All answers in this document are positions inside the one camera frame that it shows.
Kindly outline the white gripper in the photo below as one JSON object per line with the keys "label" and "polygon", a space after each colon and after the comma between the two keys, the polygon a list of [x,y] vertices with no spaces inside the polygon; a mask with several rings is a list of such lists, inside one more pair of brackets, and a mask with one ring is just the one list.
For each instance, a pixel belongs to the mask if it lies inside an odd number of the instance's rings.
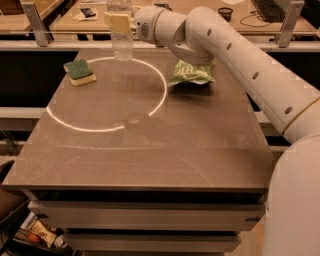
{"label": "white gripper", "polygon": [[[149,5],[138,9],[134,14],[136,34],[141,41],[155,44],[155,27],[157,20],[165,8]],[[125,13],[104,13],[105,24],[116,32],[131,32],[131,16]]]}

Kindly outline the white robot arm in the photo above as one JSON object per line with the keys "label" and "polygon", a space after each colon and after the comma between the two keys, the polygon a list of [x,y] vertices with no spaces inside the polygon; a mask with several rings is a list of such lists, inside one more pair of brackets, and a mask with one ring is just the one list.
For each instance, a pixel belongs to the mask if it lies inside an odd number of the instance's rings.
{"label": "white robot arm", "polygon": [[207,7],[183,15],[150,5],[106,11],[104,20],[188,63],[218,58],[227,67],[290,144],[270,180],[262,256],[320,256],[320,91]]}

